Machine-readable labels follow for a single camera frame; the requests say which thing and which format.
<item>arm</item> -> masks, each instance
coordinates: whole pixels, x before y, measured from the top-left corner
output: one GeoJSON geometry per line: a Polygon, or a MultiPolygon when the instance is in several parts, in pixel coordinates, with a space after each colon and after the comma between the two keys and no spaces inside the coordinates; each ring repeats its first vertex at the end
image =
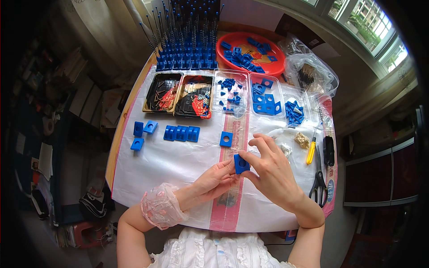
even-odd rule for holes
{"type": "Polygon", "coordinates": [[[322,209],[296,184],[289,161],[274,140],[260,133],[253,136],[249,145],[258,148],[261,158],[245,151],[239,154],[260,177],[251,171],[241,175],[248,178],[271,202],[296,215],[300,227],[288,261],[301,268],[320,267],[325,230],[322,209]]]}
{"type": "MultiPolygon", "coordinates": [[[[204,172],[193,184],[174,192],[185,211],[201,202],[212,200],[240,182],[234,161],[220,162],[204,172]]],[[[148,267],[152,262],[146,250],[144,232],[154,226],[144,217],[140,204],[130,207],[118,222],[116,251],[119,268],[148,267]]]]}

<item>woman's right hand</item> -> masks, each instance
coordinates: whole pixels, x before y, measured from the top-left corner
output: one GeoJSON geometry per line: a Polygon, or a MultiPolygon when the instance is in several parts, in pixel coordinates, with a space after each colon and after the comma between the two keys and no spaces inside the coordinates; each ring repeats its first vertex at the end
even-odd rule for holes
{"type": "Polygon", "coordinates": [[[253,137],[249,145],[256,146],[261,157],[243,150],[239,155],[255,168],[259,176],[251,171],[240,175],[248,178],[271,202],[294,213],[301,227],[322,226],[325,222],[322,209],[296,184],[289,161],[281,149],[271,137],[261,133],[255,133],[253,137]]]}
{"type": "Polygon", "coordinates": [[[296,184],[289,161],[271,137],[261,133],[255,133],[253,137],[249,145],[258,148],[261,158],[243,150],[239,154],[260,177],[251,171],[245,171],[241,176],[248,178],[271,202],[293,212],[305,195],[296,184]]]}

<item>white ruffled blouse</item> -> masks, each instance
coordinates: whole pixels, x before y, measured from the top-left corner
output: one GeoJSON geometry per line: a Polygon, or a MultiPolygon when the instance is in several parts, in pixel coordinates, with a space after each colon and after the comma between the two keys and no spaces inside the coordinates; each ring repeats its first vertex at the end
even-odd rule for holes
{"type": "Polygon", "coordinates": [[[186,227],[169,239],[161,254],[151,254],[149,268],[296,268],[278,262],[256,233],[225,233],[186,227]]]}

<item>red plastic tray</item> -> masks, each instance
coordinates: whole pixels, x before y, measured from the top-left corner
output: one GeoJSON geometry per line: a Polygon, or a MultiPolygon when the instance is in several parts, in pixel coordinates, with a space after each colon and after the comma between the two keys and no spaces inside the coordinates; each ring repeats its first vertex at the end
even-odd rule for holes
{"type": "Polygon", "coordinates": [[[280,76],[284,72],[284,64],[286,57],[284,56],[283,52],[278,48],[278,46],[276,46],[276,44],[274,44],[267,38],[254,33],[237,32],[229,33],[221,37],[216,44],[216,52],[221,61],[223,61],[231,69],[250,72],[246,68],[234,65],[232,62],[228,61],[224,57],[224,50],[227,49],[221,46],[221,43],[223,41],[231,45],[231,51],[234,47],[240,47],[242,48],[242,54],[248,53],[252,55],[252,57],[254,58],[252,63],[255,66],[261,66],[264,69],[266,75],[280,76]],[[262,55],[255,46],[247,42],[248,37],[253,38],[255,41],[258,41],[261,44],[268,43],[271,46],[271,51],[267,51],[267,55],[262,55]],[[268,59],[268,56],[275,56],[277,61],[270,61],[268,59]]]}

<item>screwdriver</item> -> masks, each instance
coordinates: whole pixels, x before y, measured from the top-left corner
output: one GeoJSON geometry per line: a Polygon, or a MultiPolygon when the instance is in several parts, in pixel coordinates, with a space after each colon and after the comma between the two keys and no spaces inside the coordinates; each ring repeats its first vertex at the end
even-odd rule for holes
{"type": "Polygon", "coordinates": [[[316,130],[317,128],[314,128],[313,140],[311,141],[310,150],[308,151],[307,156],[307,165],[310,165],[313,161],[314,149],[316,148],[316,130]]]}

